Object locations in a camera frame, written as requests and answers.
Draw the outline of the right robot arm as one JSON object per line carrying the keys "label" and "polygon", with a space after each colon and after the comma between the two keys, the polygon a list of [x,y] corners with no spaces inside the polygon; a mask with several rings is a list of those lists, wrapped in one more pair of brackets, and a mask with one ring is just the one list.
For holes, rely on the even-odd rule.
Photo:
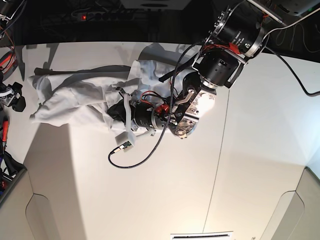
{"label": "right robot arm", "polygon": [[14,82],[5,84],[12,73],[21,64],[18,61],[16,45],[8,30],[20,19],[27,6],[26,0],[2,0],[0,2],[0,39],[7,37],[11,45],[9,51],[0,58],[0,109],[4,106],[12,108],[15,112],[23,112],[26,100],[22,94],[22,84]]}

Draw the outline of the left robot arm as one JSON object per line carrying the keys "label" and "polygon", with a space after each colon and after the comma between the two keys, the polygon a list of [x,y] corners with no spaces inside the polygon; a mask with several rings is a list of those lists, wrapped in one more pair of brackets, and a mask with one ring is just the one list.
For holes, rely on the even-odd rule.
{"label": "left robot arm", "polygon": [[201,49],[173,70],[161,62],[137,60],[130,72],[142,83],[169,82],[170,94],[155,91],[128,94],[119,90],[122,100],[111,106],[111,130],[118,144],[131,145],[136,131],[145,128],[170,132],[181,139],[196,128],[199,119],[214,105],[219,87],[230,88],[249,60],[267,47],[272,29],[255,25],[236,14],[234,8],[222,11],[210,35],[199,42]]}

